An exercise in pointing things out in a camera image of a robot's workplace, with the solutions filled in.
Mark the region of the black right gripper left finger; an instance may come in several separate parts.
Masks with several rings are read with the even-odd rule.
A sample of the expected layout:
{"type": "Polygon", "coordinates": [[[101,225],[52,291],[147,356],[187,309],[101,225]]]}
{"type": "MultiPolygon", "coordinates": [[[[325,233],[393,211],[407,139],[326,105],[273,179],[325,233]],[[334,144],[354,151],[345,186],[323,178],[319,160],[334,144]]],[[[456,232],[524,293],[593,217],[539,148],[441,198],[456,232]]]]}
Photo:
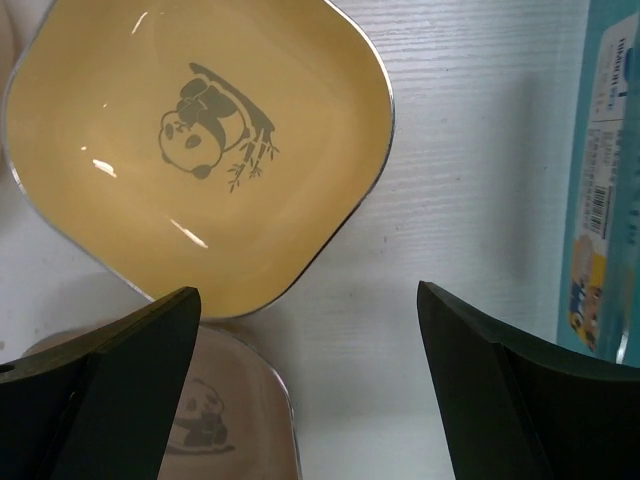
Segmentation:
{"type": "Polygon", "coordinates": [[[183,287],[2,364],[2,478],[157,478],[200,316],[183,287]]]}

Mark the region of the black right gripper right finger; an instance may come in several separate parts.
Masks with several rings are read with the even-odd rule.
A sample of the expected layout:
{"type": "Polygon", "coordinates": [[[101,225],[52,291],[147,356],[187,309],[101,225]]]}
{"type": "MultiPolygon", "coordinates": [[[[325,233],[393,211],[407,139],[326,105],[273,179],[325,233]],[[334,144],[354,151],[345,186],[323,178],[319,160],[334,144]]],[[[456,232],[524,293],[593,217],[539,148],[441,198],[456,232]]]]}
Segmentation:
{"type": "Polygon", "coordinates": [[[565,349],[422,281],[417,312],[458,479],[636,479],[639,371],[565,349]]]}

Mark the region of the brown panda plate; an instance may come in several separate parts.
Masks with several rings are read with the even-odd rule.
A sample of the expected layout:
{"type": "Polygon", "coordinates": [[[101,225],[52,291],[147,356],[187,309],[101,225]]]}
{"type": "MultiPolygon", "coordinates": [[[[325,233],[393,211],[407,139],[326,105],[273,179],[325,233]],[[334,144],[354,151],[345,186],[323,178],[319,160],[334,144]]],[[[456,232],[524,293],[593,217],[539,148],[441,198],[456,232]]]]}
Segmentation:
{"type": "Polygon", "coordinates": [[[299,450],[286,387],[253,348],[199,329],[162,461],[127,459],[137,479],[298,479],[299,450]]]}

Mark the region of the yellow panda plate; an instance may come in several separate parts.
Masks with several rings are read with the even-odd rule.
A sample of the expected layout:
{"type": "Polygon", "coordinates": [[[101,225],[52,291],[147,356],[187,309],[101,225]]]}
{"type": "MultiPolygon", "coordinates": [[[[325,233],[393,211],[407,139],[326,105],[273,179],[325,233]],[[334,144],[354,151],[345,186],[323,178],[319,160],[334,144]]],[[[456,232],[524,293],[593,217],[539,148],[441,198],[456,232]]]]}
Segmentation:
{"type": "Polygon", "coordinates": [[[388,72],[330,1],[54,1],[2,112],[5,158],[57,231],[149,299],[258,311],[371,191],[388,72]]]}

